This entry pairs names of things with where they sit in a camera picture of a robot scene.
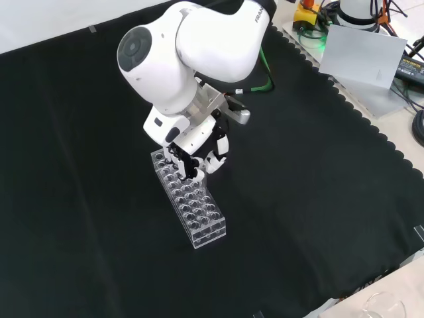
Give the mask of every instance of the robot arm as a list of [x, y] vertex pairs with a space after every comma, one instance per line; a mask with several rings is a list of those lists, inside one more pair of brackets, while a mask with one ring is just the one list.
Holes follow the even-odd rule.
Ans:
[[270, 16], [254, 0], [233, 15], [206, 8], [189, 14], [177, 34], [181, 61], [210, 78], [234, 83], [253, 70]]
[[222, 113], [243, 124], [250, 116], [245, 109], [231, 109], [223, 94], [200, 85], [194, 73], [226, 82], [246, 78], [275, 10], [274, 0], [244, 0], [233, 15], [179, 2], [121, 40], [120, 71], [153, 104], [143, 127], [183, 178], [203, 177], [203, 159], [195, 154], [211, 138], [215, 146], [204, 157], [206, 171], [212, 173], [225, 162], [228, 138], [216, 121]]
[[274, 0], [245, 0], [233, 15], [176, 3], [153, 23], [126, 33], [119, 68], [160, 113], [181, 113], [195, 97], [195, 71], [227, 82], [247, 77], [275, 10]]

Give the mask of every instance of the white table surface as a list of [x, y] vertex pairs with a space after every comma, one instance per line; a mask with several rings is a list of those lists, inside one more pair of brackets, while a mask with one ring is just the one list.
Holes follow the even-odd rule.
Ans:
[[[297, 47], [303, 47], [311, 56], [307, 59], [319, 66], [323, 54], [323, 47], [319, 40], [301, 39], [301, 46], [298, 43], [298, 35], [292, 30], [293, 15], [297, 3], [289, 3], [279, 0], [276, 14], [273, 18], [273, 24], [280, 31], [286, 31], [295, 41]], [[392, 14], [392, 26], [400, 37], [408, 39], [408, 43], [412, 43], [424, 35], [424, 0], [397, 0], [396, 2], [409, 15], [405, 18], [401, 14]], [[371, 121], [371, 124], [378, 127], [380, 132], [385, 134], [389, 141], [393, 142], [396, 149], [401, 151], [405, 159], [412, 162], [413, 167], [420, 170], [424, 174], [424, 147], [418, 144], [413, 138], [411, 131], [412, 120], [415, 111], [397, 96], [393, 96], [384, 103], [400, 104], [401, 107], [390, 114], [376, 118], [373, 116], [363, 104], [359, 102], [358, 96], [354, 91], [348, 91], [345, 87], [336, 83], [335, 86], [340, 90], [346, 100], [354, 105], [354, 108], [361, 111], [362, 115]], [[424, 105], [424, 95], [410, 92], [410, 96], [416, 102]]]
[[403, 302], [407, 318], [424, 316], [424, 257], [409, 263], [378, 282], [364, 288], [334, 307], [320, 314], [319, 318], [359, 318], [365, 302], [375, 293], [390, 292]]

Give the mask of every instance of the white cylinder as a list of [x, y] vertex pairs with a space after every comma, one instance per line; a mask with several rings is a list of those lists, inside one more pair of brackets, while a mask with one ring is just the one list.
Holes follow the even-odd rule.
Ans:
[[[382, 7], [383, 0], [377, 0], [377, 13], [380, 12]], [[375, 19], [376, 7], [374, 0], [341, 0], [340, 9], [344, 14], [349, 17], [360, 19], [360, 20], [370, 20]], [[356, 25], [345, 21], [340, 16], [337, 17], [337, 20], [340, 22], [340, 25], [350, 28], [359, 28], [362, 30], [371, 28], [375, 23], [370, 23], [369, 25]]]

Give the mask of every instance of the green cable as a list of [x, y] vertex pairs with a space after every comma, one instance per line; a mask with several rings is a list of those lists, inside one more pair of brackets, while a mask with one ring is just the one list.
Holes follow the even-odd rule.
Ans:
[[264, 63], [264, 65], [266, 66], [266, 69], [268, 70], [268, 81], [266, 82], [265, 85], [259, 86], [259, 87], [253, 87], [250, 90], [251, 91], [270, 91], [272, 88], [274, 88], [274, 84], [272, 83], [272, 79], [270, 77], [271, 70], [270, 70], [270, 67], [268, 65], [268, 62], [266, 61], [265, 54], [264, 54], [262, 47], [260, 47], [259, 56], [260, 56], [260, 59], [262, 60], [262, 62]]
[[260, 50], [259, 50], [259, 57], [260, 57], [260, 60], [264, 64], [266, 71], [267, 71], [266, 73], [268, 75], [268, 81], [266, 82], [266, 84], [263, 85], [263, 86], [252, 87], [252, 88], [248, 88], [248, 89], [235, 89], [233, 91], [226, 92], [227, 95], [240, 95], [240, 94], [243, 94], [243, 93], [251, 93], [251, 92], [254, 92], [254, 91], [267, 92], [267, 91], [273, 90], [274, 81], [272, 80], [272, 77], [271, 77], [271, 69], [268, 65], [268, 62], [266, 61], [265, 54], [264, 54], [262, 47], [260, 47]]

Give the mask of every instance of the clear glass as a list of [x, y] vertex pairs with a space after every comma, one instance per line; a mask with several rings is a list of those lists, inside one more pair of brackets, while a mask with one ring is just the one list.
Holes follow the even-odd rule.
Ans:
[[165, 163], [164, 151], [152, 152], [154, 170], [194, 248], [226, 235], [225, 218], [202, 182], [180, 180], [178, 167]]
[[393, 294], [375, 293], [362, 307], [360, 318], [407, 318], [403, 302]]

